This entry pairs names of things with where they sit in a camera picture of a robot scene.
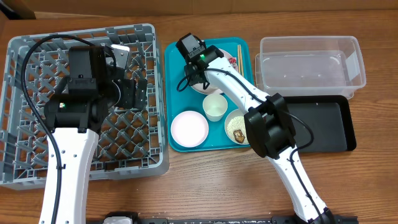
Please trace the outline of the white paper cup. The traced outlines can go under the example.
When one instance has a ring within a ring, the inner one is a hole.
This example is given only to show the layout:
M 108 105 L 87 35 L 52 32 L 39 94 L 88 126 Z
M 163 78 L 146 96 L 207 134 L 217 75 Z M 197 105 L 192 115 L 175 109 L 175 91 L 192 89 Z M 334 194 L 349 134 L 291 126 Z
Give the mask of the white paper cup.
M 226 113 L 228 102 L 223 95 L 214 93 L 204 98 L 202 106 L 208 120 L 217 122 Z

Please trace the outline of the red snack wrapper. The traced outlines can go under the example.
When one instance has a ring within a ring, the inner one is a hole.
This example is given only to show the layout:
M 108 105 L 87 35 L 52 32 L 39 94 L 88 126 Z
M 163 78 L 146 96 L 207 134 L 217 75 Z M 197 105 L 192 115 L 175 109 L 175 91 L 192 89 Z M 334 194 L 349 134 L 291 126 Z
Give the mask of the red snack wrapper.
M 237 60 L 236 60 L 236 57 L 230 57 L 230 58 L 228 59 L 228 61 L 229 61 L 229 63 L 230 63 L 234 68 L 237 67 Z

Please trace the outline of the grey bowl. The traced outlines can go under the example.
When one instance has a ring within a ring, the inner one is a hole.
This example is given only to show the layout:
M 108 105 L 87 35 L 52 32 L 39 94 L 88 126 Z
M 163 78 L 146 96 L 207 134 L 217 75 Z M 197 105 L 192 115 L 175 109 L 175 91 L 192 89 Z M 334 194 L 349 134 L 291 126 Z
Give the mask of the grey bowl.
M 244 115 L 240 109 L 233 110 L 224 122 L 227 137 L 235 144 L 249 145 L 244 123 Z

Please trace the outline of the white rice pile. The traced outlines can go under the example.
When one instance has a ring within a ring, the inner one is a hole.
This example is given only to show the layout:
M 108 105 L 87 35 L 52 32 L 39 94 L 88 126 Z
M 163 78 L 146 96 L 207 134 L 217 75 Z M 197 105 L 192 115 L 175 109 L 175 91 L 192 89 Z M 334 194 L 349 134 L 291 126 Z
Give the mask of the white rice pile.
M 235 141 L 234 139 L 234 135 L 233 135 L 233 131 L 240 129 L 243 134 L 245 135 L 245 141 L 244 141 L 244 145 L 249 144 L 248 143 L 248 139 L 247 139 L 247 134 L 246 134 L 246 127 L 245 127 L 245 123 L 244 123 L 244 118 L 243 116 L 235 116 L 231 119 L 231 121 L 228 123 L 227 125 L 227 134 L 228 137 L 235 143 L 238 143 Z

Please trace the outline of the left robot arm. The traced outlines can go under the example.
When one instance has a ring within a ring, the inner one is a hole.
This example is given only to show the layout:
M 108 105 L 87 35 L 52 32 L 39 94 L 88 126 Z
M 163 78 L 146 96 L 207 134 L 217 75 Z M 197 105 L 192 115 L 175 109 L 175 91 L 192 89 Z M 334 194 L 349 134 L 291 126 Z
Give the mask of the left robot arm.
M 70 73 L 44 106 L 50 134 L 40 223 L 85 223 L 90 167 L 112 107 L 142 110 L 147 81 L 125 78 L 131 52 L 122 45 L 71 47 Z

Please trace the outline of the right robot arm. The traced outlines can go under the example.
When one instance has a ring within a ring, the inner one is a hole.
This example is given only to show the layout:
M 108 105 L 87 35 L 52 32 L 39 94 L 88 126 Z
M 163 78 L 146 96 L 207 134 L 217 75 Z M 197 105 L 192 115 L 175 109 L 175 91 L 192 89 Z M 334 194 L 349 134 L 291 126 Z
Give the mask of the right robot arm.
M 294 139 L 293 122 L 298 118 L 289 113 L 285 99 L 256 88 L 219 48 L 207 46 L 191 33 L 181 37 L 176 47 L 186 62 L 184 80 L 188 85 L 216 86 L 241 110 L 248 143 L 276 169 L 292 200 L 297 223 L 335 223 L 303 168 L 298 154 L 301 148 Z

